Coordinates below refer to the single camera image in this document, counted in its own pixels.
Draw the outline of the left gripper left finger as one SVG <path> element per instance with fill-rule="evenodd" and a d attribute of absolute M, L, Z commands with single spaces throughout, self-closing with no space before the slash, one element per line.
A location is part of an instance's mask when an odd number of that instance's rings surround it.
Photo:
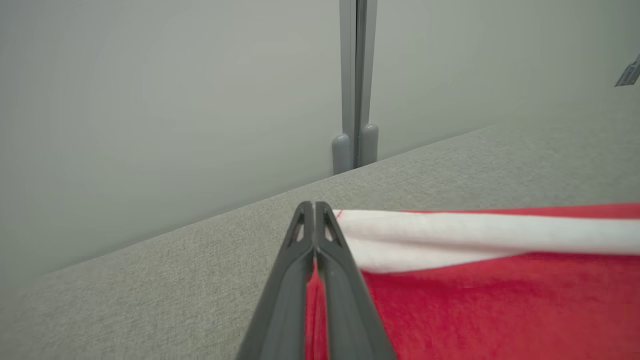
<path fill-rule="evenodd" d="M 303 360 L 306 291 L 314 269 L 314 208 L 301 202 L 238 349 L 238 360 Z"/>

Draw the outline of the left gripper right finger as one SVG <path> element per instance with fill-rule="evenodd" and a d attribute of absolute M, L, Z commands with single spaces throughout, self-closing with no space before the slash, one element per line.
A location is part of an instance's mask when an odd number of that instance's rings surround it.
<path fill-rule="evenodd" d="M 328 358 L 397 359 L 338 219 L 326 202 L 315 204 L 315 253 L 326 299 Z"/>

